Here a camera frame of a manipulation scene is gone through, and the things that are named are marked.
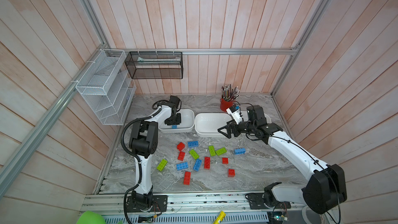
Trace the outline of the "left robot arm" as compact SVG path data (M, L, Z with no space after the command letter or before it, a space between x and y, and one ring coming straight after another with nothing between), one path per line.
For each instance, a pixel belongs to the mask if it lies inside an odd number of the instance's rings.
M125 125L120 137L123 150L135 160L135 185L124 194L124 210L135 207L141 211L152 209L153 184L151 181L152 155L158 147L159 124L181 123L181 100L171 95L152 105L153 112L147 117L136 118Z

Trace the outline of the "blue lego top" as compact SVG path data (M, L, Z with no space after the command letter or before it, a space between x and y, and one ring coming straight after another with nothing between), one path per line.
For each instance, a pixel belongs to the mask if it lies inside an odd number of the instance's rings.
M189 148L195 148L199 146L199 142L198 141L190 141L188 142L188 147Z

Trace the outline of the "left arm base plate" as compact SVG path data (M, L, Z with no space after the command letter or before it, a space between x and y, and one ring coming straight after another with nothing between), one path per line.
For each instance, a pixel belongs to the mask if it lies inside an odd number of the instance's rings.
M140 213L140 212L165 212L167 210L168 196L155 195L152 197L152 202L149 206L140 203L133 199L131 195L127 196L125 210L127 213Z

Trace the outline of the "red square lego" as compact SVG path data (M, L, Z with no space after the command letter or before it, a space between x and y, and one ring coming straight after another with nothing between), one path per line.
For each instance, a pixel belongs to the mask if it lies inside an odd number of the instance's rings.
M178 160L178 161L184 161L184 157L185 157L185 152L180 151L180 152L179 152L179 155L178 155L178 157L177 157L177 160Z
M180 143L177 145L177 149L178 149L179 151L182 151L184 148L185 148L185 144L184 144L183 142L180 142Z

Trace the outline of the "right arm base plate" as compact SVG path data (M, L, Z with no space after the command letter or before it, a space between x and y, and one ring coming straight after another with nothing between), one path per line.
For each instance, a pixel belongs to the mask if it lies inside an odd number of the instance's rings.
M250 209L290 209L290 202L277 201L273 196L268 193L248 193L245 195L246 200L249 202Z

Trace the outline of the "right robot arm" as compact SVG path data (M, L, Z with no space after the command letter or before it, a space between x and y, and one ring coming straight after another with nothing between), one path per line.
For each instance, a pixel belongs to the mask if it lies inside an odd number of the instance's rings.
M227 109L232 120L220 127L218 132L226 138L241 134L251 141L262 141L281 153L302 173L307 183L287 185L281 182L264 188L264 205L269 208L279 203L305 204L317 214L324 214L334 207L340 207L347 200L344 170L329 165L309 153L293 140L282 127L268 122L263 108L259 105L247 107L248 120L244 120L240 107L233 105Z

